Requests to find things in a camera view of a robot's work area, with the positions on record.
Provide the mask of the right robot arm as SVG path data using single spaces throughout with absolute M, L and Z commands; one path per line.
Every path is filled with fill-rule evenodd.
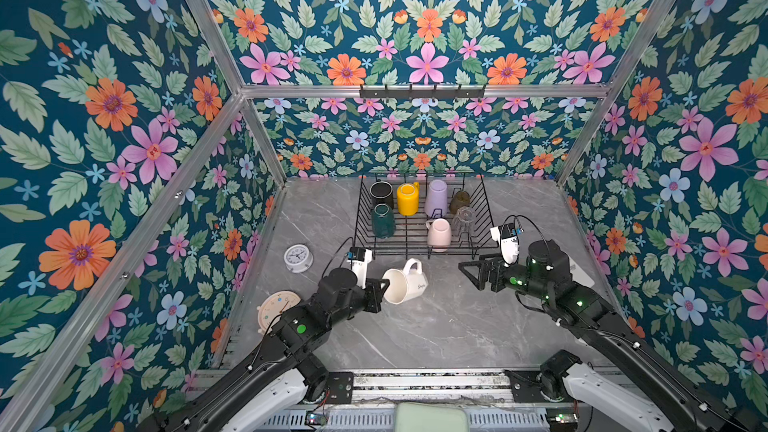
M 538 312 L 600 352 L 638 389 L 627 390 L 560 351 L 540 367 L 546 399 L 583 402 L 629 431 L 765 430 L 752 411 L 725 406 L 650 347 L 608 301 L 576 280 L 569 256 L 554 241 L 530 244 L 524 260 L 487 254 L 459 269 L 479 290 L 511 289 L 518 298 L 540 300 Z

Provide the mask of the small white alarm clock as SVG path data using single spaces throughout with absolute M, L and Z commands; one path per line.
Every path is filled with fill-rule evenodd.
M 283 262 L 286 269 L 294 274 L 308 271 L 314 262 L 314 256 L 305 244 L 289 246 L 283 254 Z

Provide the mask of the pink round clock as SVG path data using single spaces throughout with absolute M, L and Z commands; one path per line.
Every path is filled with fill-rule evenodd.
M 258 333 L 264 335 L 276 323 L 279 315 L 300 302 L 300 296 L 288 290 L 278 291 L 267 297 L 257 307 Z

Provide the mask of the black wall hook rail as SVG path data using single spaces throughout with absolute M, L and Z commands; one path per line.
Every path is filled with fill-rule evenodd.
M 437 99 L 451 101 L 456 99 L 483 98 L 485 93 L 485 86 L 463 85 L 380 85 L 361 86 L 358 89 L 358 96 L 361 99 Z

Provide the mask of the olive glass cup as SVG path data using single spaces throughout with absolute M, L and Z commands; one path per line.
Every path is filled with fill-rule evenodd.
M 466 190 L 457 191 L 449 204 L 449 210 L 452 214 L 457 214 L 464 207 L 471 206 L 471 195 Z

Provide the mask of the green cloth pad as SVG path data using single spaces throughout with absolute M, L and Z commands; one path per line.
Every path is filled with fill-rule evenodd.
M 393 420 L 395 432 L 468 432 L 467 414 L 460 408 L 400 403 Z

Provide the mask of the green mug white inside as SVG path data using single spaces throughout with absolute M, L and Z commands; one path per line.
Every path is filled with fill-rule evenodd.
M 396 231 L 396 222 L 392 208 L 386 203 L 379 203 L 372 209 L 372 228 L 378 239 L 392 237 Z

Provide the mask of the lilac plastic cup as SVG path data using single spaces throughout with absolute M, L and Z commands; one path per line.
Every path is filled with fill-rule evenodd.
M 428 185 L 425 214 L 429 219 L 442 218 L 449 212 L 448 186 L 442 179 L 433 179 Z

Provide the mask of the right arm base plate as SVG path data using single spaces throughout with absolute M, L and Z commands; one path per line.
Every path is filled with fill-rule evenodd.
M 504 369 L 502 373 L 510 382 L 510 391 L 515 402 L 567 403 L 575 400 L 566 391 L 565 373 L 512 369 Z

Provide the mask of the white mug front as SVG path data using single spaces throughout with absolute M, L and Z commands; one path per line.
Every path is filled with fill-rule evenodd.
M 399 305 L 422 296 L 429 282 L 419 259 L 408 259 L 401 269 L 389 269 L 383 279 L 389 281 L 384 292 L 384 299 L 393 305 Z

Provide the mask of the black mug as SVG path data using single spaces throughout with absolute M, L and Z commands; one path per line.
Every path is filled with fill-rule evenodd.
M 394 188 L 389 182 L 374 182 L 369 187 L 369 193 L 372 199 L 373 207 L 376 207 L 380 204 L 385 204 L 390 209 L 394 209 Z

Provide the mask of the clear glass cup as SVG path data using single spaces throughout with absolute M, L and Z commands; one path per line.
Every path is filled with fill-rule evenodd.
M 457 238 L 471 237 L 475 230 L 476 213 L 470 206 L 460 207 L 454 214 L 452 228 Z

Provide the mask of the yellow mug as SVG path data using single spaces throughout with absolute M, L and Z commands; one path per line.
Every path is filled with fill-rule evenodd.
M 419 211 L 420 184 L 403 183 L 396 191 L 398 213 L 404 217 L 411 217 Z

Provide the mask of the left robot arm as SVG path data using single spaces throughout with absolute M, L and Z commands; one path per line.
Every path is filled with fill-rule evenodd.
M 174 413 L 156 412 L 140 431 L 254 431 L 277 412 L 326 390 L 328 370 L 315 355 L 332 328 L 360 312 L 378 313 L 390 281 L 336 268 L 307 300 L 285 310 L 259 345 L 223 378 Z

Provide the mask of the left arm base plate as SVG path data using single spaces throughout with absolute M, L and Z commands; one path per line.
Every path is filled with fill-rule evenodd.
M 323 405 L 347 405 L 352 403 L 355 374 L 349 371 L 330 372 L 320 403 Z

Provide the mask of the white remote control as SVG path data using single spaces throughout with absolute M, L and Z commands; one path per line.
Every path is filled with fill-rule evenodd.
M 584 287 L 588 287 L 588 288 L 594 287 L 595 285 L 594 279 L 584 268 L 582 268 L 573 259 L 569 259 L 569 271 L 571 273 L 572 279 L 575 282 L 579 283 Z

